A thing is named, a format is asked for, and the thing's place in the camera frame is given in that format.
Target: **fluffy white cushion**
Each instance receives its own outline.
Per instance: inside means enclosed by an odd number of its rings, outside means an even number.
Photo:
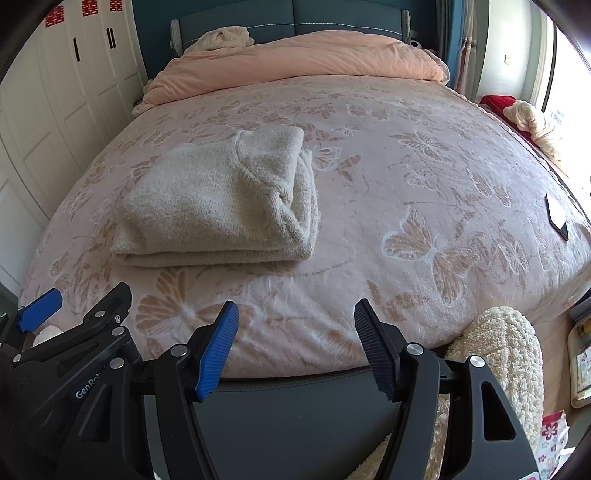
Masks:
[[[446,358],[463,362],[470,355],[480,355],[486,360],[523,425],[532,450],[535,450],[544,409],[544,381],[542,350],[534,328],[521,313],[510,307],[486,310],[453,342]],[[440,395],[425,480],[439,477],[448,412],[449,395]],[[386,438],[347,480],[373,479],[388,440]]]
[[[210,51],[226,47],[250,47],[254,39],[246,27],[222,27],[204,33],[184,54],[196,51]]]

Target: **pink bedspread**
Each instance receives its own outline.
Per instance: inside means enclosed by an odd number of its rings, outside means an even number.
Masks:
[[[111,260],[113,206],[159,156],[265,124],[299,125],[322,222],[311,260],[142,269]],[[544,205],[564,206],[571,240]],[[436,82],[314,76],[227,89],[144,113],[91,164],[52,218],[21,296],[52,287],[67,329],[111,287],[144,358],[186,341],[226,299],[240,329],[225,375],[301,375],[365,364],[353,306],[428,347],[498,305],[534,323],[591,280],[590,225],[546,164],[496,119]]]
[[[449,80],[447,66],[427,50],[382,35],[325,30],[252,47],[188,52],[158,74],[134,114],[203,93],[304,75]]]

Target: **white wardrobe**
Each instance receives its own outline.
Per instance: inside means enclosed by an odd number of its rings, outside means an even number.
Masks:
[[[131,0],[64,1],[12,64],[0,84],[0,281],[14,293],[48,219],[131,122],[146,82]]]

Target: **smartphone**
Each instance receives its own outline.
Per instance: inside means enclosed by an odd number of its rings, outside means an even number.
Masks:
[[[548,209],[548,220],[550,220],[550,225],[554,227],[554,230],[556,230],[564,240],[568,241],[569,230],[566,225],[566,213],[564,212],[564,209],[558,203],[558,200],[548,194],[546,194],[546,208]]]

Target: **headboard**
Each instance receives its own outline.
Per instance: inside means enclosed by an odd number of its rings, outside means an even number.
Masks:
[[[256,43],[318,30],[356,30],[410,42],[408,10],[366,0],[244,0],[185,15],[170,22],[176,56],[215,28],[247,27]]]

